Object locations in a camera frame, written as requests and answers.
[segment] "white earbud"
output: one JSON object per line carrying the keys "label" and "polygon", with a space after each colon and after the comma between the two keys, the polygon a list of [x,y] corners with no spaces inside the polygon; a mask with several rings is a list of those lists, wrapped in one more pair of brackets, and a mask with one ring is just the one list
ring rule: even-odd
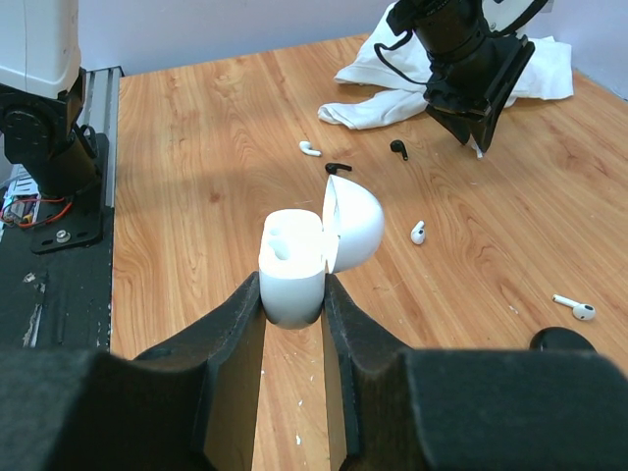
{"label": "white earbud", "polygon": [[555,294],[553,301],[563,306],[571,307],[573,309],[573,317],[580,321],[590,321],[596,317],[596,308],[591,304],[582,304],[567,297],[559,296]]}
{"label": "white earbud", "polygon": [[421,245],[425,242],[425,223],[423,221],[419,221],[419,223],[414,227],[410,233],[410,238],[417,245]]}
{"label": "white earbud", "polygon": [[301,152],[303,152],[305,155],[312,155],[314,157],[320,157],[321,155],[323,155],[323,152],[321,152],[320,150],[312,149],[312,143],[308,142],[307,140],[301,140],[298,143],[298,148],[301,149]]}

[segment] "white wall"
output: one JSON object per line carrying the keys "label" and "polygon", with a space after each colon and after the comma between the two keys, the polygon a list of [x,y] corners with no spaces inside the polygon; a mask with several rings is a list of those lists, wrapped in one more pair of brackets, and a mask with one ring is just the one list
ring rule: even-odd
{"label": "white wall", "polygon": [[391,1],[79,0],[79,43],[131,75],[368,32]]}
{"label": "white wall", "polygon": [[571,44],[574,68],[628,99],[628,0],[555,0],[526,32]]}

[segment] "black mounting plate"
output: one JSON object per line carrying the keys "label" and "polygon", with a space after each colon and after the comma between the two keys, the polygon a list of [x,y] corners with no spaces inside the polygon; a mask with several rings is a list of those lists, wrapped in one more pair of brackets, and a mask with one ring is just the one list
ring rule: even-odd
{"label": "black mounting plate", "polygon": [[[102,170],[103,177],[99,184],[77,195],[73,206],[63,219],[49,225],[38,226],[33,229],[30,250],[36,254],[50,253],[66,248],[92,245],[102,240],[102,212],[105,204],[105,190],[107,187],[107,158],[109,155],[109,139],[104,133],[96,135],[96,166]],[[39,204],[39,218],[49,218],[59,213],[65,203]],[[57,241],[57,232],[66,231],[70,239],[66,242]]]}

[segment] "wooden tabletop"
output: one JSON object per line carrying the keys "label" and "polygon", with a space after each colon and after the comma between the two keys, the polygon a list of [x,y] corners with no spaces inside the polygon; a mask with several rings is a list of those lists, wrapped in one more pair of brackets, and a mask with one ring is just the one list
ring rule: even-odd
{"label": "wooden tabletop", "polygon": [[[123,78],[112,351],[132,358],[222,303],[257,269],[265,217],[320,214],[324,165],[339,161],[387,218],[375,256],[340,280],[394,335],[526,348],[564,326],[628,371],[628,105],[576,77],[573,98],[506,110],[482,161],[426,115],[370,131],[322,123],[320,105],[378,91],[333,81],[362,40]],[[597,318],[574,319],[555,293]],[[267,328],[255,470],[329,469],[322,354],[318,323]]]}

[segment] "white towel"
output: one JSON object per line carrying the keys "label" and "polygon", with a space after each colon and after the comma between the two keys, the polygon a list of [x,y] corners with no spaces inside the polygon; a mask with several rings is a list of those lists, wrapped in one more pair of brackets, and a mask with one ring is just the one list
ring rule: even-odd
{"label": "white towel", "polygon": [[[355,62],[340,70],[337,83],[379,85],[389,90],[357,104],[329,103],[318,110],[320,120],[333,125],[345,125],[352,130],[366,130],[406,120],[427,107],[423,99],[424,85],[411,83],[390,70],[375,55],[374,45],[382,42],[392,46],[399,41],[386,23],[391,4],[375,31],[362,44]],[[516,83],[506,106],[517,98],[558,100],[573,95],[571,46],[555,42],[553,37],[531,39],[535,53]],[[423,45],[413,34],[412,39],[395,51],[384,51],[387,60],[416,81],[427,81],[432,74],[430,61]]]}

